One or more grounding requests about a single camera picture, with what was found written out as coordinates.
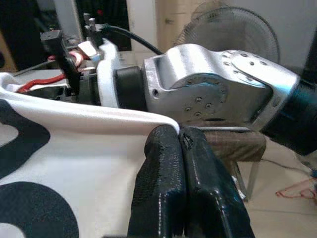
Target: electric fan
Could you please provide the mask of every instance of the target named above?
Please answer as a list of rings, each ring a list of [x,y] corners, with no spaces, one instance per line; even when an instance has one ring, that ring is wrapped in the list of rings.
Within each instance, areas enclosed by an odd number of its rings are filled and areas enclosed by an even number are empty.
[[[276,34],[258,14],[240,7],[221,7],[196,15],[175,45],[192,43],[211,51],[243,50],[279,63]]]
[[[191,20],[195,20],[197,17],[203,15],[206,12],[216,10],[220,7],[229,7],[228,0],[209,0],[200,4],[192,13]]]

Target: white fabric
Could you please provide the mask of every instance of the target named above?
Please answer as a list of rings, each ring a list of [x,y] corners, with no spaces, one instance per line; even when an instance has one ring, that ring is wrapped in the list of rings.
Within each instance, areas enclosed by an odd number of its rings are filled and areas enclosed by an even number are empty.
[[[25,235],[18,227],[14,225],[0,223],[0,237],[25,238]]]
[[[72,208],[81,238],[126,235],[147,136],[162,124],[178,132],[177,122],[151,113],[12,93],[5,90],[9,84],[14,84],[13,77],[0,73],[0,99],[44,126],[51,138],[0,185],[32,181],[52,188]]]

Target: floor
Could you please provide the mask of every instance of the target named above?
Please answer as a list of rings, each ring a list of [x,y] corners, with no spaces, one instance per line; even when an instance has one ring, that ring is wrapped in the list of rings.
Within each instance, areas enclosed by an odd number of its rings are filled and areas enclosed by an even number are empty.
[[[268,141],[263,156],[280,164],[309,172],[295,157],[294,152]],[[251,163],[239,167],[247,182]],[[282,198],[275,193],[309,177],[305,173],[281,168],[262,161],[253,196],[246,208],[256,238],[312,238],[317,235],[317,205],[311,199]]]

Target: stool leg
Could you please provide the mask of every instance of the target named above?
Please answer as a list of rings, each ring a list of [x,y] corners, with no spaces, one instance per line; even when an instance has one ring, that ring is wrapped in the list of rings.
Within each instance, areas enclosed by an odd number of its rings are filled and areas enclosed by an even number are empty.
[[[241,192],[246,196],[244,201],[245,202],[249,202],[249,200],[251,199],[252,196],[252,192],[253,192],[253,188],[256,182],[256,178],[258,175],[258,171],[259,171],[259,162],[253,162],[252,163],[252,167],[251,167],[251,171],[250,171],[250,176],[249,176],[249,182],[248,182],[248,187],[246,189],[246,186],[243,182],[243,178],[241,176],[241,172],[238,166],[238,163],[236,161],[232,162],[232,168],[234,170],[234,173],[237,177],[238,180],[238,184],[239,184],[239,188],[241,190]]]
[[[246,198],[245,201],[248,202],[252,196],[254,184],[257,179],[258,171],[259,171],[259,162],[253,162],[251,171],[250,171],[250,176],[249,176],[249,182],[248,182],[248,188],[247,188],[247,193],[245,194]]]
[[[241,176],[241,172],[236,161],[232,161],[232,168],[238,180],[239,188],[241,192],[245,195],[247,193],[246,186],[244,185],[243,178]]]

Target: wall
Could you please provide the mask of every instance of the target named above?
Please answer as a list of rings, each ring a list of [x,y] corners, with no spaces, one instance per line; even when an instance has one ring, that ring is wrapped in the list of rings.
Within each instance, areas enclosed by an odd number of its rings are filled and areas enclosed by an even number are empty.
[[[157,47],[155,0],[127,0],[127,5],[130,31]],[[131,44],[138,65],[142,65],[145,58],[155,55],[134,40],[131,41]]]
[[[264,17],[277,34],[281,64],[303,67],[317,26],[317,0],[232,0]]]

